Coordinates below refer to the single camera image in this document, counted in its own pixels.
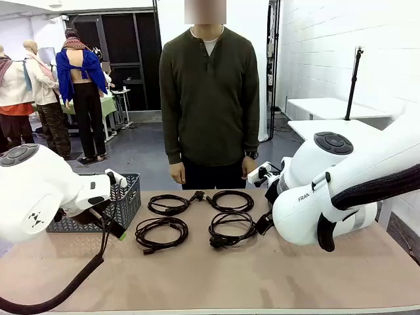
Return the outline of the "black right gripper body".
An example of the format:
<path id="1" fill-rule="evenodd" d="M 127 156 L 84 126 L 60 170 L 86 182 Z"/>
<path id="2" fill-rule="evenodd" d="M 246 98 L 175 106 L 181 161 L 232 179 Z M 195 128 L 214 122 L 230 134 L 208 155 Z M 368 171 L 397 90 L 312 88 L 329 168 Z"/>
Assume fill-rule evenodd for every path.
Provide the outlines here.
<path id="1" fill-rule="evenodd" d="M 272 212 L 272 208 L 273 208 L 274 202 L 276 201 L 277 197 L 279 196 L 279 193 L 278 193 L 278 183 L 279 183 L 279 179 L 277 178 L 276 180 L 274 180 L 268 186 L 268 189 L 266 191 L 266 194 L 264 195 L 265 198 L 266 198 L 266 200 L 267 200 L 268 212 L 269 213 Z"/>

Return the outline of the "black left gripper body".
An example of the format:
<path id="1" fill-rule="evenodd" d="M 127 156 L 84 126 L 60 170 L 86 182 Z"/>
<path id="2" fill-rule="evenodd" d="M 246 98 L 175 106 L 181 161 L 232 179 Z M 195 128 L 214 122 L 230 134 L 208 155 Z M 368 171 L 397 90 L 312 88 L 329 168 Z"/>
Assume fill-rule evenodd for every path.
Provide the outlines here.
<path id="1" fill-rule="evenodd" d="M 95 224 L 102 228 L 102 224 L 107 225 L 109 223 L 109 216 L 105 211 L 110 204 L 110 200 L 103 201 L 71 217 L 71 219 L 81 225 Z"/>

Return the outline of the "person left hand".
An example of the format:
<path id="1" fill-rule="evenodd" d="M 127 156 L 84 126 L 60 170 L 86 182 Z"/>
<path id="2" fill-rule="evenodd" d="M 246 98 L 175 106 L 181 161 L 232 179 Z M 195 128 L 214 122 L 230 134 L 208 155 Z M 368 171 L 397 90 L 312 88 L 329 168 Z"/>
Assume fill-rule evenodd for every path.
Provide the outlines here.
<path id="1" fill-rule="evenodd" d="M 257 168 L 257 163 L 254 159 L 249 156 L 245 156 L 242 161 L 242 179 L 246 180 L 249 173 Z"/>

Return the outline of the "person right hand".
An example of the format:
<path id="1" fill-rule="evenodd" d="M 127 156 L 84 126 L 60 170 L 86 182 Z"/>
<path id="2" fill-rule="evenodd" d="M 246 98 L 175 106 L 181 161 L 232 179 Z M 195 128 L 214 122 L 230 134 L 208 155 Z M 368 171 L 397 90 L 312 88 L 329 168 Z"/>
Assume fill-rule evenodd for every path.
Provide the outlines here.
<path id="1" fill-rule="evenodd" d="M 183 162 L 174 163 L 169 165 L 169 172 L 172 179 L 177 184 L 185 184 L 186 183 L 186 173 Z"/>

